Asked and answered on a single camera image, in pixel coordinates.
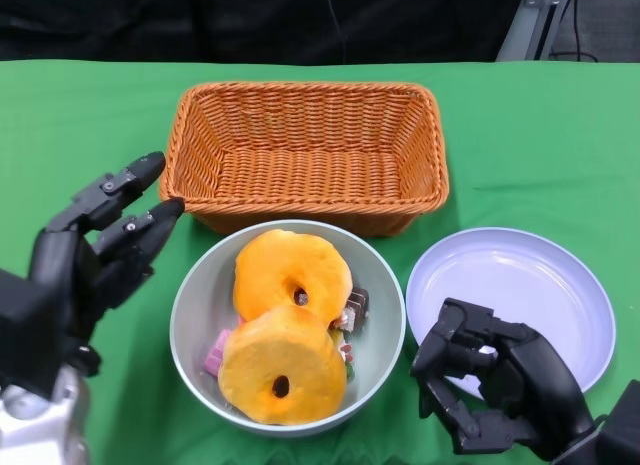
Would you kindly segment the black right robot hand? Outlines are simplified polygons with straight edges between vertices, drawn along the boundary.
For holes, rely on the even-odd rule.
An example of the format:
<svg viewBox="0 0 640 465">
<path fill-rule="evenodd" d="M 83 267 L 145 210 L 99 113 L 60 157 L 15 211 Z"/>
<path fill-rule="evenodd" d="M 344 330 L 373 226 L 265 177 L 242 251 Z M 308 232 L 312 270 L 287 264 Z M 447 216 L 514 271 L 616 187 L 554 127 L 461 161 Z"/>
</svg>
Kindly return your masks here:
<svg viewBox="0 0 640 465">
<path fill-rule="evenodd" d="M 519 444 L 553 461 L 596 426 L 574 375 L 550 342 L 490 308 L 447 298 L 410 374 L 419 415 L 436 415 L 459 455 Z"/>
</svg>

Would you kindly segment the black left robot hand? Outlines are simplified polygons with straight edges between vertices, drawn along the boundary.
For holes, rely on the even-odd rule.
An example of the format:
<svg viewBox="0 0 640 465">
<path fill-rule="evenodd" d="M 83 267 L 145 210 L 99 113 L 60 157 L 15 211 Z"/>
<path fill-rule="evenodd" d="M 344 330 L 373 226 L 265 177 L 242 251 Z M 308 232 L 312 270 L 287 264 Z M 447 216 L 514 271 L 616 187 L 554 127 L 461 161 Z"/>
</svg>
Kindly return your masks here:
<svg viewBox="0 0 640 465">
<path fill-rule="evenodd" d="M 124 211 L 165 165 L 157 151 L 100 176 L 39 232 L 29 279 L 53 293 L 66 336 L 89 341 L 105 312 L 124 304 L 153 274 L 184 201 L 162 201 L 139 216 Z"/>
</svg>

